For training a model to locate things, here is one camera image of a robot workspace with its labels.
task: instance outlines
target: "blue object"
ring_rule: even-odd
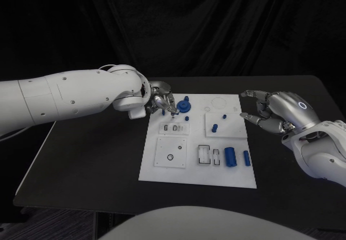
[[[232,147],[225,148],[225,165],[228,167],[237,166],[237,153]]]
[[[192,109],[192,104],[189,103],[189,97],[186,96],[183,98],[183,101],[180,101],[176,105],[176,108],[179,109],[180,113],[188,113]]]
[[[250,158],[250,152],[244,151],[244,159],[245,159],[245,166],[251,166],[251,158]]]
[[[211,131],[216,133],[216,130],[218,130],[218,124],[213,124]]]

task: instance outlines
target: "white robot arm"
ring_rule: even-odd
[[[320,121],[313,107],[291,92],[247,90],[242,97],[257,98],[261,117],[247,112],[241,116],[273,134],[293,150],[303,171],[346,187],[346,124]]]
[[[58,120],[100,113],[108,105],[143,118],[159,108],[177,114],[170,85],[149,82],[128,65],[0,82],[0,136]]]

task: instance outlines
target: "black curtain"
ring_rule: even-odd
[[[345,112],[345,12],[345,0],[2,1],[0,81],[105,64],[147,77],[316,75]],[[17,186],[33,153],[3,155],[2,182]]]

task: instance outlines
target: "cable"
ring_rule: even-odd
[[[0,139],[0,142],[10,139],[12,137],[17,136],[20,133],[23,133],[30,127],[23,128],[20,131],[17,131],[16,133],[13,133],[10,136],[4,137],[3,139]]]
[[[115,64],[108,64],[108,65],[104,65],[102,67],[100,67],[98,69],[102,69],[104,67],[110,67],[110,66],[117,66]]]

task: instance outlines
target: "table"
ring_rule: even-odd
[[[176,93],[239,94],[291,90],[322,121],[345,120],[314,76],[151,77]],[[257,113],[255,99],[241,97]],[[231,210],[281,225],[346,229],[346,188],[300,169],[281,137],[245,123],[257,189],[138,181],[149,116],[104,112],[55,123],[13,203],[17,206],[141,214],[172,206]]]

